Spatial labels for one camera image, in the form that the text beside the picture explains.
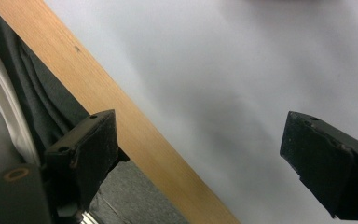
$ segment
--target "white surface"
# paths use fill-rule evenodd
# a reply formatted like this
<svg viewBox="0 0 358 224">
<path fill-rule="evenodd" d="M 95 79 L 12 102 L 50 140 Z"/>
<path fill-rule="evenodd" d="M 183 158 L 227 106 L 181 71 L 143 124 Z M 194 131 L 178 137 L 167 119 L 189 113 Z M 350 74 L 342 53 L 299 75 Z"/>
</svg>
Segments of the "white surface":
<svg viewBox="0 0 358 224">
<path fill-rule="evenodd" d="M 289 110 L 358 138 L 358 1 L 48 0 L 242 223 L 337 223 L 279 156 Z"/>
</svg>

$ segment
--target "dark gray cloth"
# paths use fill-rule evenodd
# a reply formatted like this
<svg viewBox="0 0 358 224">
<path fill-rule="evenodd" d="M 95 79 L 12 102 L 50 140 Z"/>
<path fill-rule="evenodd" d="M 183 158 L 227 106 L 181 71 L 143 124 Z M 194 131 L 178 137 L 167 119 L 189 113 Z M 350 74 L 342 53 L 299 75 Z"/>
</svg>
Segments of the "dark gray cloth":
<svg viewBox="0 0 358 224">
<path fill-rule="evenodd" d="M 132 161 L 109 174 L 91 203 L 103 223 L 188 223 Z"/>
<path fill-rule="evenodd" d="M 0 17 L 0 58 L 39 156 L 88 113 Z"/>
</svg>

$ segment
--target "gray fabric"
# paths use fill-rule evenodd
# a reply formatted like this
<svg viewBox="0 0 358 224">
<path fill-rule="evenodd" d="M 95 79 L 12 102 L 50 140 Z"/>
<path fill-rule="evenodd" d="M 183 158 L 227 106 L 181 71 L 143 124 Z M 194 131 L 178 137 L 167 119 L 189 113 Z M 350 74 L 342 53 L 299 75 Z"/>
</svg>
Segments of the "gray fabric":
<svg viewBox="0 0 358 224">
<path fill-rule="evenodd" d="M 103 223 L 187 223 L 131 161 L 119 163 L 109 174 L 90 212 Z"/>
</svg>

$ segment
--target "screw hole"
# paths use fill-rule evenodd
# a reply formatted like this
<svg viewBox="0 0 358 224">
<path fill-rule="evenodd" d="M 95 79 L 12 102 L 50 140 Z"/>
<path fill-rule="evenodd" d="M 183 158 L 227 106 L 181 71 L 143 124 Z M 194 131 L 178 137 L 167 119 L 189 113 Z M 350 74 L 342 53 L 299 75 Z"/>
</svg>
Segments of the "screw hole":
<svg viewBox="0 0 358 224">
<path fill-rule="evenodd" d="M 21 167 L 6 173 L 4 179 L 7 182 L 12 182 L 27 176 L 29 173 L 30 171 L 27 168 Z"/>
<path fill-rule="evenodd" d="M 68 151 L 68 150 L 69 150 L 69 147 L 60 147 L 60 148 L 58 149 L 59 152 L 66 152 L 66 151 Z"/>
</svg>

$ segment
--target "wooden board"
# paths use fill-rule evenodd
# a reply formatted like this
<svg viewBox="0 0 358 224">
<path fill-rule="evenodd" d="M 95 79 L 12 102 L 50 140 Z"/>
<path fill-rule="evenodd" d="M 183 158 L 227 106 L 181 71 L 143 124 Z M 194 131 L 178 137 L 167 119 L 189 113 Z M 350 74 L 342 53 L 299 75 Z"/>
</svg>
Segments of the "wooden board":
<svg viewBox="0 0 358 224">
<path fill-rule="evenodd" d="M 89 113 L 116 110 L 120 146 L 188 221 L 239 223 L 42 0 L 0 0 L 0 15 Z"/>
</svg>

